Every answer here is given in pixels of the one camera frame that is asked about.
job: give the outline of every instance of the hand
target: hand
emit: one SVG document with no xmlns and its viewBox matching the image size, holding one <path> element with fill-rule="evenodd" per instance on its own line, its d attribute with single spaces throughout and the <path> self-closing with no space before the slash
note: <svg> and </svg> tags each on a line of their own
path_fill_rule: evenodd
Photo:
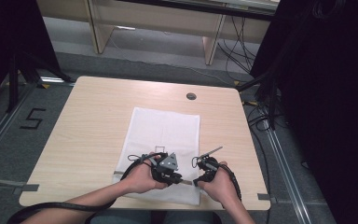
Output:
<svg viewBox="0 0 358 224">
<path fill-rule="evenodd" d="M 225 206 L 227 202 L 239 200 L 234 184 L 231 182 L 228 173 L 222 168 L 217 170 L 213 181 L 199 181 L 198 185 L 201 189 L 205 190 L 213 200 L 221 203 L 223 206 Z"/>
<path fill-rule="evenodd" d="M 146 164 L 139 164 L 135 166 L 129 175 L 122 180 L 122 182 L 126 182 L 128 186 L 127 193 L 145 193 L 150 191 L 151 189 L 165 189 L 168 187 L 165 183 L 160 183 L 153 179 L 152 173 L 150 171 L 150 160 L 145 160 Z"/>
</svg>

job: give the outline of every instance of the person's right hand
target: person's right hand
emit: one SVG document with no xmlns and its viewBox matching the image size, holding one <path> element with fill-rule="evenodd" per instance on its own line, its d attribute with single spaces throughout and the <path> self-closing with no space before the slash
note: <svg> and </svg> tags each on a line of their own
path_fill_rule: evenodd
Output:
<svg viewBox="0 0 358 224">
<path fill-rule="evenodd" d="M 231 182 L 228 173 L 222 168 L 217 170 L 213 181 L 199 181 L 198 185 L 201 189 L 205 190 L 213 200 L 221 203 L 222 205 L 225 205 L 226 202 L 239 200 L 234 184 Z"/>
</svg>

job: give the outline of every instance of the floor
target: floor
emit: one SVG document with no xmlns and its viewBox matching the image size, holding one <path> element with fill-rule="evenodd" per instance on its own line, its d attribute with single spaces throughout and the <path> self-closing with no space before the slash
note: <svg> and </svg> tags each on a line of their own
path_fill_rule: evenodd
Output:
<svg viewBox="0 0 358 224">
<path fill-rule="evenodd" d="M 45 24 L 62 70 L 73 77 L 114 76 L 222 87 L 234 87 L 236 81 L 241 83 L 252 79 L 235 63 L 228 61 L 220 49 L 216 51 L 213 64 L 205 65 L 199 36 L 140 29 L 116 29 L 103 54 L 97 55 L 93 51 L 87 23 L 45 18 Z M 219 43 L 224 46 L 223 40 L 219 40 Z M 235 47 L 237 52 L 241 51 L 235 41 L 227 41 L 227 46 L 230 49 Z M 259 45 L 246 43 L 246 47 L 253 54 L 257 54 Z M 24 85 L 21 88 L 26 90 L 28 87 Z M 5 115 L 7 107 L 7 89 L 8 87 L 3 85 L 0 90 L 0 120 Z M 242 92 L 241 99 L 253 101 L 256 89 L 257 86 Z M 0 139 L 0 180 L 9 180 L 14 184 L 26 182 L 70 91 L 71 87 L 52 85 L 48 91 L 36 88 L 30 93 L 19 115 L 7 128 L 5 137 Z M 18 131 L 18 127 L 24 125 L 29 110 L 35 107 L 48 108 L 45 115 L 47 125 L 42 126 L 37 133 Z M 257 121 L 257 117 L 260 116 L 254 106 L 245 105 L 244 112 L 248 121 Z M 296 202 L 290 193 L 291 190 L 287 188 L 285 172 L 277 160 L 279 157 L 270 143 L 269 134 L 260 128 L 264 123 L 250 124 L 254 124 L 252 128 L 255 132 L 253 138 L 256 153 L 272 201 L 268 212 L 251 211 L 256 223 L 336 223 L 311 171 L 302 163 L 301 149 L 296 144 L 296 139 L 290 132 L 290 124 L 284 117 L 276 119 L 276 134 L 289 173 L 295 181 L 296 189 L 309 216 L 305 221 L 296 210 Z M 21 156 L 17 156 L 21 150 L 29 151 L 22 151 Z M 3 220 L 9 214 L 20 209 L 16 201 L 19 194 L 16 194 L 13 183 L 0 185 L 0 223 L 4 223 Z M 218 215 L 223 223 L 232 223 L 227 213 L 220 212 Z"/>
</svg>

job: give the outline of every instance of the table top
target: table top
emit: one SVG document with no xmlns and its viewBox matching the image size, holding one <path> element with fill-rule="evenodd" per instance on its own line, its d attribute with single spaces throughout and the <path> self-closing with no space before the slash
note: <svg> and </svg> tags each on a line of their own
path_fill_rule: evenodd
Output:
<svg viewBox="0 0 358 224">
<path fill-rule="evenodd" d="M 186 98 L 190 92 L 195 100 Z M 77 80 L 28 181 L 38 191 L 24 191 L 20 204 L 63 202 L 112 184 L 136 106 L 200 115 L 200 154 L 222 146 L 213 156 L 235 173 L 245 207 L 269 209 L 257 198 L 267 190 L 236 90 L 102 77 Z M 204 194 L 200 206 L 121 197 L 113 208 L 223 209 Z"/>
</svg>

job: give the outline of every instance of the person's left hand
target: person's left hand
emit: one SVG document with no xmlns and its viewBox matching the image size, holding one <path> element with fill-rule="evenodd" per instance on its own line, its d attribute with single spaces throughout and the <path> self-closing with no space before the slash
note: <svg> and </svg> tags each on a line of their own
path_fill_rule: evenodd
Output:
<svg viewBox="0 0 358 224">
<path fill-rule="evenodd" d="M 123 182 L 127 183 L 129 193 L 145 193 L 151 189 L 165 189 L 168 187 L 165 183 L 160 183 L 153 179 L 150 172 L 150 160 L 144 161 L 146 164 L 139 164 L 135 166 L 127 175 Z"/>
</svg>

